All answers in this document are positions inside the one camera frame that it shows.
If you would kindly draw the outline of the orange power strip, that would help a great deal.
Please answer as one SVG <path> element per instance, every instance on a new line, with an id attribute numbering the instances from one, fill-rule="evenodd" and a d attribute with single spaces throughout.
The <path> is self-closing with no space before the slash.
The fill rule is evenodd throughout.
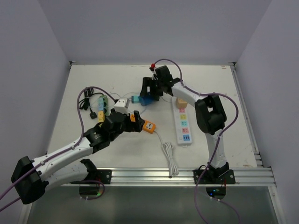
<path id="1" fill-rule="evenodd" d="M 130 115 L 130 120 L 132 122 L 135 122 L 135 116 L 133 114 Z M 147 133 L 153 134 L 155 129 L 156 129 L 156 125 L 154 123 L 145 120 L 145 123 L 142 127 L 143 131 L 146 131 Z"/>

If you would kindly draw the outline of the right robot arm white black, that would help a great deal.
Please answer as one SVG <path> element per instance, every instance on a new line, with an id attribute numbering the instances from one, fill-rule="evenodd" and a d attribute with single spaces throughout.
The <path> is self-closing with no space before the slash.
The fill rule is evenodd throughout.
<path id="1" fill-rule="evenodd" d="M 164 94 L 180 98 L 194 107 L 199 129 L 206 135 L 209 150 L 208 178 L 213 183 L 224 179 L 229 165 L 224 154 L 223 140 L 219 140 L 224 130 L 227 116 L 219 96 L 196 93 L 182 84 L 180 78 L 173 78 L 167 66 L 149 68 L 153 75 L 144 77 L 140 97 L 150 96 L 158 101 Z"/>

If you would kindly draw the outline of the white power strip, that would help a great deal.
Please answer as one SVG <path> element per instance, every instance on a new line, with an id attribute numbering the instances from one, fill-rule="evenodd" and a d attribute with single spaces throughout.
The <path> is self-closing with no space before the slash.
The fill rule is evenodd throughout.
<path id="1" fill-rule="evenodd" d="M 171 98 L 177 144 L 187 147 L 192 144 L 192 135 L 189 125 L 187 108 L 177 108 L 177 98 Z"/>

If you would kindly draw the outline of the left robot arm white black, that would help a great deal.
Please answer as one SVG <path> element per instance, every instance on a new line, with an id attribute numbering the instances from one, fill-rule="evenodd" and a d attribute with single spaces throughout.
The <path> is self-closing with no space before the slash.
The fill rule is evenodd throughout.
<path id="1" fill-rule="evenodd" d="M 145 121 L 138 111 L 134 118 L 112 110 L 104 122 L 93 128 L 71 144 L 42 157 L 18 160 L 11 177 L 23 204 L 41 198 L 47 190 L 71 183 L 101 185 L 96 166 L 88 156 L 108 147 L 123 132 L 141 132 Z"/>

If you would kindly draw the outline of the teal cube plug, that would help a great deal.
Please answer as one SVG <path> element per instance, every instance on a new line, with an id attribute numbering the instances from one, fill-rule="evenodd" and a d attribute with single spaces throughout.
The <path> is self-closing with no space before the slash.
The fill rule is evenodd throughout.
<path id="1" fill-rule="evenodd" d="M 133 104 L 138 104 L 138 103 L 140 103 L 139 96 L 137 96 L 137 95 L 133 95 L 133 96 L 131 96 L 131 102 L 132 102 Z"/>

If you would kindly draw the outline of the wooden beige cube plug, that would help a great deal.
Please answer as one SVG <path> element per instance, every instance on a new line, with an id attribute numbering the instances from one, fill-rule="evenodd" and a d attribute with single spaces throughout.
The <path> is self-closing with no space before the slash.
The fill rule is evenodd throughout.
<path id="1" fill-rule="evenodd" d="M 181 98 L 176 98 L 176 107 L 178 109 L 185 109 L 187 107 L 188 103 L 181 99 Z"/>

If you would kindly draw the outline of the blue cube plug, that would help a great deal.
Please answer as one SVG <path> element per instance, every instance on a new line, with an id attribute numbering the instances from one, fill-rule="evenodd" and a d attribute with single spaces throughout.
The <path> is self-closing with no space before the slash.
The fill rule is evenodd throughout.
<path id="1" fill-rule="evenodd" d="M 142 106 L 148 106 L 148 105 L 152 104 L 154 101 L 155 100 L 150 92 L 147 92 L 145 94 L 140 93 L 140 95 L 139 95 L 139 102 Z"/>

